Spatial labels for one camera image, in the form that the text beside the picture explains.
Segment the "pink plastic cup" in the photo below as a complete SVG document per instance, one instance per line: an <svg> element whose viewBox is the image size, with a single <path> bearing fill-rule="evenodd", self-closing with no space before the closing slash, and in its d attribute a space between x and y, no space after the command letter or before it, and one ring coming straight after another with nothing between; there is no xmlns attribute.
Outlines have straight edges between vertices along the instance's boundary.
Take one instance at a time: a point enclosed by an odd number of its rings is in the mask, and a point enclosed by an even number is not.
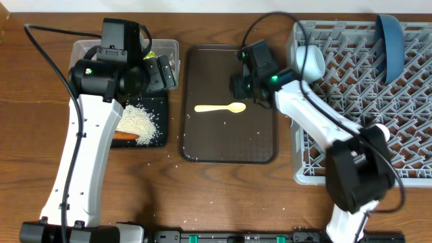
<svg viewBox="0 0 432 243"><path fill-rule="evenodd" d="M377 126L383 132L385 141L388 142L390 139L390 131L388 128L386 128L383 124L375 124L375 126Z"/></svg>

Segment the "light blue bowl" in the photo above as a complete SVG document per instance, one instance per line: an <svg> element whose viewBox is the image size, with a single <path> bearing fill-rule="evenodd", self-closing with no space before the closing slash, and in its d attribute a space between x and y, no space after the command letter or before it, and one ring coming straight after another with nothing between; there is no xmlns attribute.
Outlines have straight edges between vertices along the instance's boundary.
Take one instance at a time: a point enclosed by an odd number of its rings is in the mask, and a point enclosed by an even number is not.
<svg viewBox="0 0 432 243"><path fill-rule="evenodd" d="M325 74L325 60L323 54L316 45L299 46L296 50L296 67L303 72L303 80L313 83Z"/></svg>

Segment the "dark blue plate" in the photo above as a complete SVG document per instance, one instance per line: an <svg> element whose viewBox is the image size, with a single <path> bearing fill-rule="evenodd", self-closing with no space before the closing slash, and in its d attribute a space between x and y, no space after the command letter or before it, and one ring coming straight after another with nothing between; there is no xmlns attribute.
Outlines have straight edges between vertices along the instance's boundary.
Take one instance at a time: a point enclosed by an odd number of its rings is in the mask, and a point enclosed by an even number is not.
<svg viewBox="0 0 432 243"><path fill-rule="evenodd" d="M377 50L377 56L385 54L379 71L386 70L384 84L397 80L404 70L405 45L401 25L398 19L391 15L379 14L375 20L375 42L383 41Z"/></svg>

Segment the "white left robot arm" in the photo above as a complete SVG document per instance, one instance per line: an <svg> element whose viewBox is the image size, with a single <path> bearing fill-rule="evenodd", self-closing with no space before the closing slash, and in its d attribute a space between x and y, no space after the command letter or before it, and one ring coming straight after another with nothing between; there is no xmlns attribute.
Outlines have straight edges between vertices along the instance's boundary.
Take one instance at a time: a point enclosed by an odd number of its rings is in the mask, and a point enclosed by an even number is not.
<svg viewBox="0 0 432 243"><path fill-rule="evenodd" d="M101 193L111 147L124 143L118 130L129 108L144 112L138 125L155 128L149 138L132 137L138 146L158 147L167 139L166 91L176 85L166 56L151 57L142 44L146 26L105 18L100 44L90 48L61 76L69 92L70 118L50 196L38 221L25 222L21 242L152 242L137 223L101 225Z"/></svg>

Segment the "yellow plastic spoon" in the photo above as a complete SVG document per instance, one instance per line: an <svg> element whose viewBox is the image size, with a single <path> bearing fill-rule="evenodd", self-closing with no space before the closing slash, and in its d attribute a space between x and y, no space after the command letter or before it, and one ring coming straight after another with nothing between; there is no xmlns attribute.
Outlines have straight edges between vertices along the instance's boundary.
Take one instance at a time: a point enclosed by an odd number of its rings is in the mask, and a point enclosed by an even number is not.
<svg viewBox="0 0 432 243"><path fill-rule="evenodd" d="M194 107L195 112L210 112L210 111L221 111L228 110L232 113L241 113L246 109L244 103L230 103L229 105L196 105Z"/></svg>

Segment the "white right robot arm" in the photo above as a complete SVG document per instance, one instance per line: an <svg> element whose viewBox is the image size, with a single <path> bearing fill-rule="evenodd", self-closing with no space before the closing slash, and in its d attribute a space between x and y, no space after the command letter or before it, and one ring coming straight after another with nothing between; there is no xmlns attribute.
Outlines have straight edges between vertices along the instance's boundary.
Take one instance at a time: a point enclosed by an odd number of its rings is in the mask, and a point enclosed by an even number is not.
<svg viewBox="0 0 432 243"><path fill-rule="evenodd" d="M300 125L325 153L325 187L334 203L325 228L332 242L360 242L372 214L385 210L377 205L394 186L400 190L399 211L406 193L391 163L387 142L390 134L383 124L367 128L334 110L311 90L310 84L325 73L323 54L304 25L288 12L301 29L304 44L295 52L294 67L281 69L265 40L241 42L238 59L242 74L232 77L235 99L252 99L266 109L274 108Z"/></svg>

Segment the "green yellow snack wrapper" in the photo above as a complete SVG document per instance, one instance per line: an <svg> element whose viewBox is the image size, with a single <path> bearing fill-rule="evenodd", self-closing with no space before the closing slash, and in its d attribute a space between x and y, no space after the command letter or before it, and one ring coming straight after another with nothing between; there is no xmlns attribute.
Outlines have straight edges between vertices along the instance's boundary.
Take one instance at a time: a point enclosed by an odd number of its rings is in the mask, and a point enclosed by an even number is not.
<svg viewBox="0 0 432 243"><path fill-rule="evenodd" d="M150 51L145 57L144 59L150 59L150 58L158 58L158 56L155 54L154 51Z"/></svg>

